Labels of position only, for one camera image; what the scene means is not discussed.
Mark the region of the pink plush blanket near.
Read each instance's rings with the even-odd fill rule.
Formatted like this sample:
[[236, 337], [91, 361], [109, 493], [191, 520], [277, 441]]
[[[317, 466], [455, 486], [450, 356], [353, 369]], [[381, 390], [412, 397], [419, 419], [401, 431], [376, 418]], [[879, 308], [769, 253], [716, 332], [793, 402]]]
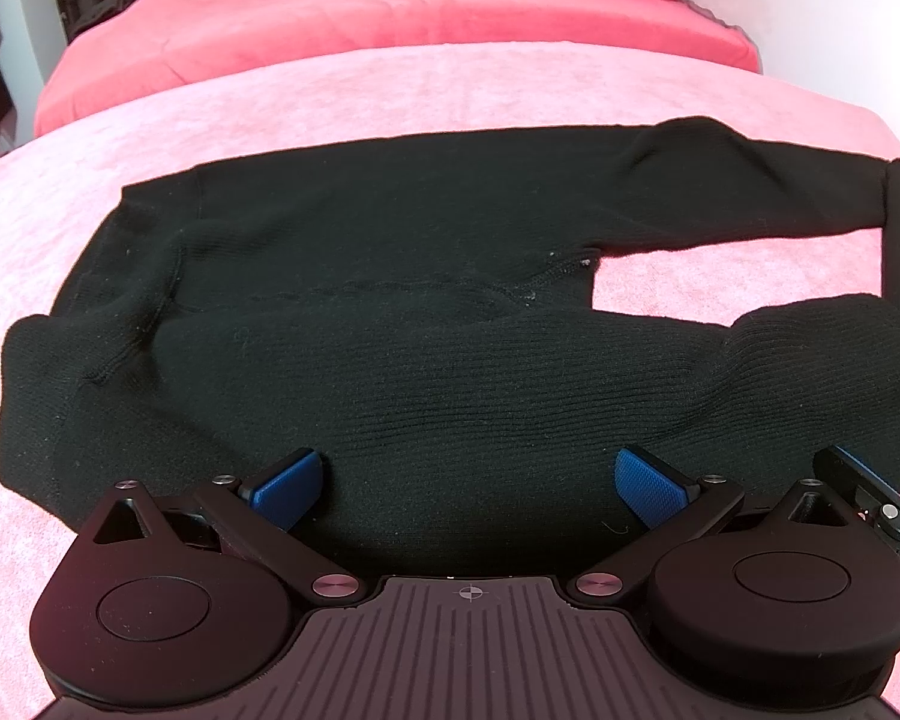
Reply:
[[[0, 358], [7, 328], [52, 307], [126, 185], [297, 146], [685, 115], [761, 140], [900, 156], [898, 137], [870, 110], [736, 68], [619, 47], [395, 47], [222, 76], [104, 110], [1, 158]], [[34, 717], [52, 697], [30, 650], [29, 617], [71, 539], [0, 484], [0, 718]]]

